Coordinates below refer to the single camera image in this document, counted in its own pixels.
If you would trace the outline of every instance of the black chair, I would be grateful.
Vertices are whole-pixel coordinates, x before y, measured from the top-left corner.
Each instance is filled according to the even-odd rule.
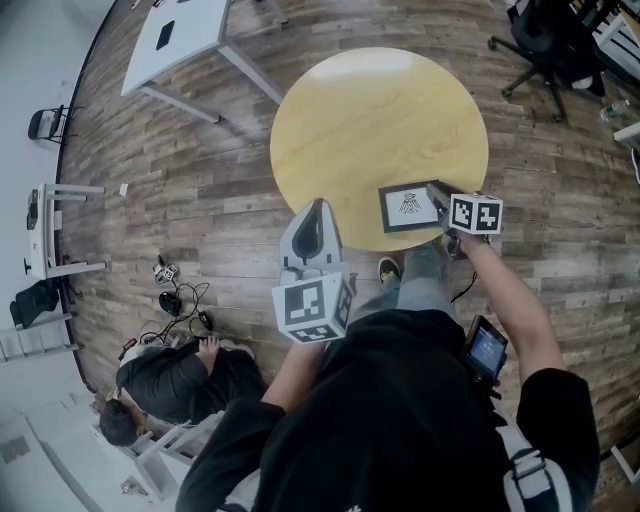
[[[516,87],[535,75],[542,75],[558,107],[553,116],[555,121],[567,118],[555,76],[569,89],[571,84],[591,77],[588,90],[596,96],[604,96],[600,76],[602,64],[596,55],[595,40],[567,0],[529,0],[522,14],[518,14],[517,6],[514,6],[508,10],[508,15],[511,35],[517,46],[493,36],[489,39],[489,48],[496,50],[497,45],[504,46],[531,62],[532,67],[502,89],[502,96],[508,98]]]
[[[31,117],[31,122],[29,123],[29,130],[27,135],[31,140],[50,140],[51,142],[55,142],[57,144],[64,144],[62,140],[64,135],[64,125],[67,121],[73,119],[73,112],[83,107],[73,107],[69,108],[64,105],[60,105],[58,108],[48,108],[44,110],[38,110]],[[53,118],[51,119],[51,125],[49,126],[49,131],[46,135],[40,135],[40,125],[42,124],[42,118],[45,112],[52,112]],[[75,137],[75,135],[66,135],[66,137]]]
[[[22,324],[27,329],[40,313],[55,310],[59,300],[57,283],[38,281],[17,293],[16,300],[9,305],[13,324]]]

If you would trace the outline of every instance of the ladder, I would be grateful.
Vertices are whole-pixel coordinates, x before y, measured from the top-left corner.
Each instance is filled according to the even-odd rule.
[[[27,329],[19,325],[12,329],[0,330],[0,366],[78,350],[80,347],[75,343],[66,343],[65,322],[71,318],[71,313],[56,314],[33,322]],[[59,343],[51,343],[52,340],[56,341],[56,337]]]

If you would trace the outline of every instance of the yellow table top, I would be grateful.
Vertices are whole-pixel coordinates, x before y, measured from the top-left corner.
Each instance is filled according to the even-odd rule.
[[[482,116],[464,86],[435,62],[393,48],[351,50],[310,69],[271,133],[273,173],[291,209],[323,197],[342,243],[371,251],[442,233],[385,233],[379,188],[439,179],[476,191],[488,156]]]

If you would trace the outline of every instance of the white table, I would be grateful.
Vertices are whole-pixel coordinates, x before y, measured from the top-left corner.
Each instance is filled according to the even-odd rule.
[[[38,187],[38,220],[29,231],[29,259],[31,274],[40,279],[67,276],[91,270],[104,270],[105,263],[87,264],[86,261],[55,266],[53,251],[53,202],[86,201],[84,194],[104,194],[104,187],[83,187],[78,185],[49,185]]]
[[[276,0],[266,0],[281,23],[288,20]],[[283,94],[258,66],[236,44],[226,37],[227,18],[232,0],[165,0],[152,7],[138,36],[122,85],[122,96],[142,91],[166,101],[211,123],[220,114],[195,101],[161,87],[153,80],[165,71],[183,64],[211,49],[218,50],[276,103]],[[166,46],[156,50],[162,28],[174,22],[171,38]]]

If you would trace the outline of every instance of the picture frame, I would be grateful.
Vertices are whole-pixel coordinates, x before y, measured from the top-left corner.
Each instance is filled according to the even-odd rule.
[[[385,233],[436,228],[438,212],[427,194],[434,180],[404,183],[378,189]]]

